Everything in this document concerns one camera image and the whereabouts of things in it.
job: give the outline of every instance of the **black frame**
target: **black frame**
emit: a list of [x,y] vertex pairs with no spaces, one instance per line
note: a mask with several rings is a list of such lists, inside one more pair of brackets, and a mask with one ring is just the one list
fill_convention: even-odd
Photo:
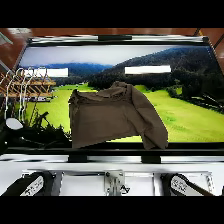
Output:
[[[158,41],[136,41],[132,40],[134,36],[145,36],[145,37],[155,37],[158,38]],[[57,39],[61,38],[60,42],[48,41],[41,43],[35,39],[38,38],[29,38],[25,48],[20,53],[17,63],[14,68],[18,69],[18,65],[21,61],[21,58],[27,47],[48,47],[48,46],[82,46],[82,45],[194,45],[194,46],[210,46],[213,50],[213,54],[216,58],[216,62],[222,73],[221,67],[218,63],[215,50],[208,37],[199,37],[202,38],[201,42],[195,42],[191,40],[182,40],[176,42],[175,40],[159,40],[160,37],[167,37],[169,35],[101,35],[98,36],[98,39],[87,41],[63,41],[65,37],[56,37]],[[105,142],[92,146],[88,146],[79,150],[72,150],[71,148],[54,148],[54,149],[45,149],[45,150],[29,150],[28,148],[16,148],[10,147],[7,154],[45,154],[45,155],[116,155],[116,156],[224,156],[224,142],[207,142],[207,143],[184,143],[184,142],[170,142],[166,150],[160,149],[151,149],[150,151],[144,150],[142,143],[116,143],[116,142]]]

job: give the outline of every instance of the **grass field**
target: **grass field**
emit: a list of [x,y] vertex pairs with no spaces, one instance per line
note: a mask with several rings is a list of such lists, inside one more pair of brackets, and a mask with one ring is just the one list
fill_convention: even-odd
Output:
[[[56,88],[50,103],[38,103],[39,113],[49,112],[48,121],[55,127],[60,124],[65,131],[70,130],[68,100],[74,89],[79,91],[95,91],[87,84],[63,86]],[[224,142],[224,115],[215,111],[192,105],[183,100],[171,98],[165,90],[151,92],[144,86],[136,86],[143,92],[156,108],[168,133],[169,142]],[[31,116],[34,103],[29,103],[27,118]],[[140,136],[113,140],[115,142],[141,142]]]

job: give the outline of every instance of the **screen frame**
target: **screen frame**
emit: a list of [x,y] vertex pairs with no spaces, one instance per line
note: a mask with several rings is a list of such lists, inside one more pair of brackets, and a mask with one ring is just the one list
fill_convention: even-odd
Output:
[[[212,49],[218,68],[222,69],[217,60],[217,55],[209,38],[180,36],[180,35],[86,35],[70,37],[33,37],[28,38],[22,49],[14,68],[18,69],[20,61],[29,47],[50,46],[87,46],[87,45],[192,45],[209,46]],[[223,156],[224,142],[169,142],[166,150],[151,149],[144,150],[143,144],[106,142],[88,146],[79,150],[71,148],[52,148],[45,150],[29,150],[29,148],[9,147],[7,154],[46,154],[46,155],[144,155],[144,156]]]

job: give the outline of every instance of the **screen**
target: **screen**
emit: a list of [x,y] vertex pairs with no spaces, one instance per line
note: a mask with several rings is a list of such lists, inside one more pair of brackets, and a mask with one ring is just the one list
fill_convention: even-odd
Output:
[[[28,47],[18,67],[30,66],[46,67],[55,81],[49,86],[52,97],[38,100],[35,112],[48,112],[47,121],[65,132],[70,132],[68,100],[74,89],[98,91],[123,81],[154,105],[169,142],[224,142],[224,78],[210,46]],[[29,99],[27,121],[34,105]],[[113,141],[141,142],[141,137]]]

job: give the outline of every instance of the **brown shirt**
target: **brown shirt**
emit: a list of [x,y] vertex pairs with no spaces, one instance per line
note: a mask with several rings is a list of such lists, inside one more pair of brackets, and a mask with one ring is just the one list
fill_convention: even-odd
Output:
[[136,135],[145,149],[168,145],[167,130],[155,108],[130,84],[114,82],[99,92],[74,90],[69,103],[73,148]]

